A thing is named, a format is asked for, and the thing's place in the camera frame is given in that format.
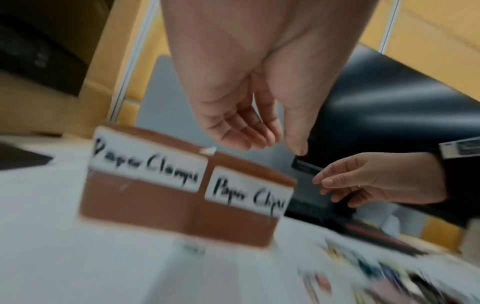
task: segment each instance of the hand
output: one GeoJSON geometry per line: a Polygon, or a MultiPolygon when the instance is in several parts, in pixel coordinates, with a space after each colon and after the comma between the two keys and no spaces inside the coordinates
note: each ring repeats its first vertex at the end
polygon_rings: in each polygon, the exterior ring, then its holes
{"type": "Polygon", "coordinates": [[[349,207],[373,200],[397,203],[430,204],[448,197],[445,173],[430,153],[361,153],[338,160],[313,178],[321,184],[321,194],[332,192],[339,202],[358,191],[349,207]]]}
{"type": "Polygon", "coordinates": [[[297,155],[377,0],[162,0],[170,51],[201,127],[230,148],[297,155]],[[252,107],[253,97],[258,113],[252,107]]]}

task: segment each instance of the fingernail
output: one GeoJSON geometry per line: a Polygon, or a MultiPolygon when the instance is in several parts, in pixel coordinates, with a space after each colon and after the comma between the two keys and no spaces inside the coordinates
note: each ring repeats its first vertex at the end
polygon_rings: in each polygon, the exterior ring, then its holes
{"type": "Polygon", "coordinates": [[[307,154],[308,151],[309,151],[309,144],[304,143],[302,148],[300,149],[300,155],[299,156],[304,156],[305,154],[307,154]]]}
{"type": "Polygon", "coordinates": [[[331,178],[326,178],[321,182],[321,184],[325,187],[333,186],[334,185],[334,180],[331,179],[331,178]]]}

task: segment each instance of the white label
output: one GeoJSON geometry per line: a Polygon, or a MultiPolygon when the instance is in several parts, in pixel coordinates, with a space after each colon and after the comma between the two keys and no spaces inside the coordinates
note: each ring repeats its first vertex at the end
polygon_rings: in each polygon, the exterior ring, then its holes
{"type": "Polygon", "coordinates": [[[292,187],[217,166],[208,183],[205,199],[272,217],[281,217],[293,193],[292,187]]]}
{"type": "Polygon", "coordinates": [[[188,192],[198,192],[208,160],[115,130],[98,127],[89,168],[188,192]]]}

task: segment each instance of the black object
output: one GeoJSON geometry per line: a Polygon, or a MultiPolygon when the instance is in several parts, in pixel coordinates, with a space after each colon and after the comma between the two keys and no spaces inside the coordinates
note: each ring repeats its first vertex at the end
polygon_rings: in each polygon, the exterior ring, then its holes
{"type": "Polygon", "coordinates": [[[0,142],[0,170],[43,166],[53,157],[22,150],[0,142]]]}
{"type": "Polygon", "coordinates": [[[325,227],[347,237],[359,239],[373,245],[392,249],[408,255],[425,254],[424,252],[403,243],[363,222],[342,216],[325,208],[291,199],[286,217],[325,227]]]}
{"type": "MultiPolygon", "coordinates": [[[[361,152],[435,152],[439,143],[475,136],[480,136],[479,102],[358,46],[318,115],[308,155],[293,167],[312,173],[361,152]]],[[[468,220],[445,204],[408,207],[460,226],[468,220]]]]}
{"type": "Polygon", "coordinates": [[[0,69],[77,96],[88,65],[28,23],[0,12],[0,69]]]}

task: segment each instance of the brown box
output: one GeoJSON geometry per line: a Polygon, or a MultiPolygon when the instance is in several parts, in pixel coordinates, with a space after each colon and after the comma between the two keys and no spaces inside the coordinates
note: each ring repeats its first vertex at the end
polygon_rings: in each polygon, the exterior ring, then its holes
{"type": "Polygon", "coordinates": [[[89,218],[265,247],[297,184],[151,131],[106,125],[94,140],[80,206],[89,218]]]}

